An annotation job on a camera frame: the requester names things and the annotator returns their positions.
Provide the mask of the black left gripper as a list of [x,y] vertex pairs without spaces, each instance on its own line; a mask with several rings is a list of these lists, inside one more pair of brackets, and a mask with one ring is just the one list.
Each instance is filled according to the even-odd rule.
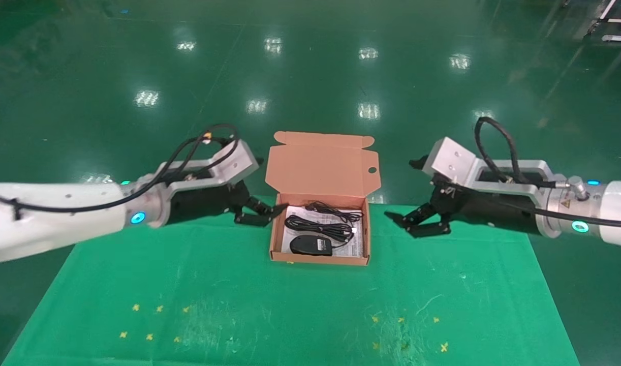
[[[265,160],[255,157],[260,167]],[[170,199],[168,224],[189,222],[203,217],[234,213],[239,225],[266,227],[287,210],[287,204],[269,206],[253,197],[243,181],[236,185],[178,190]]]

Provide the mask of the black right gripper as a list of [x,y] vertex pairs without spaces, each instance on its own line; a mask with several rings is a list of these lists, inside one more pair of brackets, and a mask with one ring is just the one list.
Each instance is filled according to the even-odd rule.
[[[409,160],[409,165],[423,171],[429,155]],[[485,225],[517,232],[540,232],[536,208],[527,196],[489,194],[456,188],[453,185],[434,183],[432,204],[426,203],[410,213],[401,215],[393,211],[384,214],[413,238],[448,235],[451,222]]]

